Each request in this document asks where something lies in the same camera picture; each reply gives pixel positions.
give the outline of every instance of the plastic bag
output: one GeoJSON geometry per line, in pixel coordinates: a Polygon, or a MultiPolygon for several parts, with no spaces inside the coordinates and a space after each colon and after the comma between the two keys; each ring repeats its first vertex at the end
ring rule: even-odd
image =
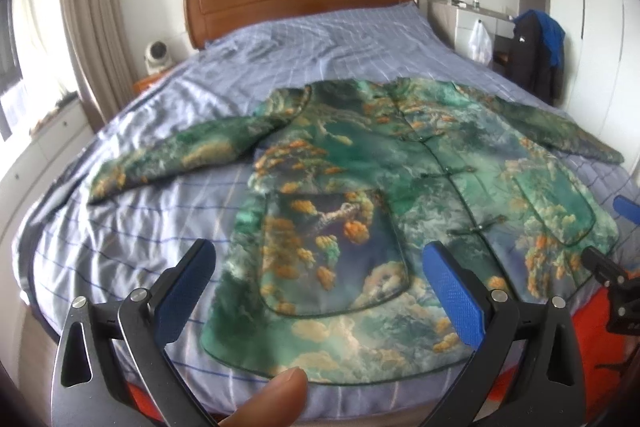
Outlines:
{"type": "Polygon", "coordinates": [[[494,46],[491,43],[491,37],[481,20],[476,21],[474,29],[471,31],[469,58],[485,66],[488,66],[494,58],[494,46]]]}

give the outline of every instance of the blue striped bedding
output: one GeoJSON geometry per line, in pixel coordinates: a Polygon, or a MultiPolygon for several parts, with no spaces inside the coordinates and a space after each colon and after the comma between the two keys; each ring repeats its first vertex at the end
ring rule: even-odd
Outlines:
{"type": "MultiPolygon", "coordinates": [[[[455,80],[544,106],[498,74],[446,49],[414,4],[249,26],[210,43],[98,133],[23,222],[14,242],[17,277],[30,276],[35,304],[60,333],[75,296],[103,302],[151,286],[196,238],[214,242],[220,267],[251,172],[249,159],[87,206],[95,169],[106,159],[192,124],[247,114],[277,87],[330,78],[387,82],[398,76],[455,80]]],[[[561,156],[616,218],[620,241],[615,256],[635,267],[640,232],[613,211],[612,199],[624,194],[640,201],[638,188],[618,166],[561,156]]],[[[167,352],[206,409],[231,413],[265,380],[221,365],[198,344],[218,274],[217,269],[180,339],[167,352]]],[[[595,289],[594,283],[584,286],[571,302],[573,309],[595,289]]],[[[116,349],[127,378],[136,383],[131,360],[116,349]]],[[[361,387],[313,385],[304,418],[345,419],[423,405],[438,399],[459,369],[361,387]]]]}

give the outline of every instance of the window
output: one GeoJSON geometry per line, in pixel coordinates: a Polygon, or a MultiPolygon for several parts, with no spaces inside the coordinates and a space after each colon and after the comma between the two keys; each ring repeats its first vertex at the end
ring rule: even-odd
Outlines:
{"type": "Polygon", "coordinates": [[[22,71],[15,49],[12,0],[0,0],[0,136],[6,141],[25,110],[22,71]]]}

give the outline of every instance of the wooden nightstand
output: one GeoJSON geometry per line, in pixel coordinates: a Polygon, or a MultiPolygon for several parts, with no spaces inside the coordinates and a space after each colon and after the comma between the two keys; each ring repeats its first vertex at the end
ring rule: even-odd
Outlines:
{"type": "Polygon", "coordinates": [[[149,87],[153,86],[158,80],[164,78],[170,71],[171,69],[160,71],[160,73],[156,74],[150,74],[148,77],[137,81],[133,84],[133,92],[136,96],[139,95],[141,92],[146,91],[149,87]]]}

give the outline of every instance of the white fan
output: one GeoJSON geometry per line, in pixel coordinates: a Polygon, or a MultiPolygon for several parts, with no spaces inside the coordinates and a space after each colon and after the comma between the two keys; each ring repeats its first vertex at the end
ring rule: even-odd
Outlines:
{"type": "Polygon", "coordinates": [[[151,42],[145,50],[146,73],[156,74],[168,70],[175,64],[169,48],[162,41],[151,42]]]}

